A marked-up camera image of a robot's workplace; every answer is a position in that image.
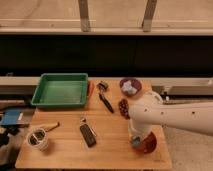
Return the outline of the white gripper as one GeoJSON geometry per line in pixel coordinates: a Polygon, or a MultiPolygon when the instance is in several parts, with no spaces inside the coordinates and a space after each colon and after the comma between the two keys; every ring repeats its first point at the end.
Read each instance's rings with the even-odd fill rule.
{"type": "Polygon", "coordinates": [[[151,133],[151,126],[130,119],[128,131],[131,138],[139,137],[141,140],[143,140],[151,133]]]}

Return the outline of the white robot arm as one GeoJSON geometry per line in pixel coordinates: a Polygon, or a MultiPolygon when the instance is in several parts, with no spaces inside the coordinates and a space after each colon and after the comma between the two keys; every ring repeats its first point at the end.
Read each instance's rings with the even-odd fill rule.
{"type": "Polygon", "coordinates": [[[153,125],[165,125],[213,136],[213,102],[164,104],[161,96],[148,91],[129,105],[129,133],[145,139],[153,125]]]}

